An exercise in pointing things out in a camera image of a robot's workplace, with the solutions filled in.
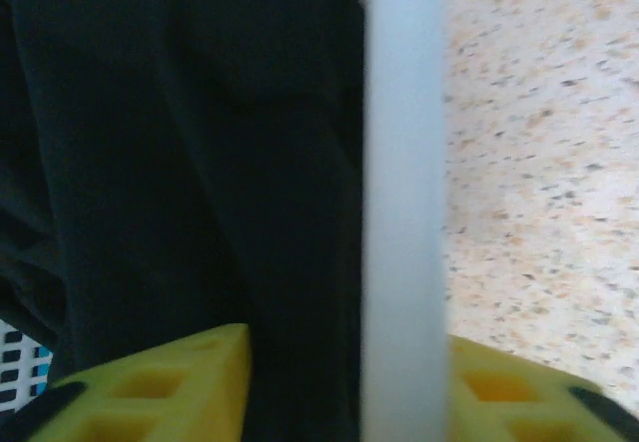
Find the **speckled floor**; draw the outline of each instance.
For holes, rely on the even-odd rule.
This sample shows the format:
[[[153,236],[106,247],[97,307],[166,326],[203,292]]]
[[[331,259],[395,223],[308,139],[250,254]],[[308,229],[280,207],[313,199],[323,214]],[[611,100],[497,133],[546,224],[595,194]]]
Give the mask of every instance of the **speckled floor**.
[[[448,0],[452,331],[639,414],[639,0]]]

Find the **white plastic bar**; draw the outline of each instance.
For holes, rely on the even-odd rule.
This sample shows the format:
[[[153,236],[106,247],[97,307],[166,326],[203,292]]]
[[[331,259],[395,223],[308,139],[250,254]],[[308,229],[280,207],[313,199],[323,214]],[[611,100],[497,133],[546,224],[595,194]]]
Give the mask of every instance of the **white plastic bar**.
[[[443,442],[443,0],[365,0],[363,442]]]

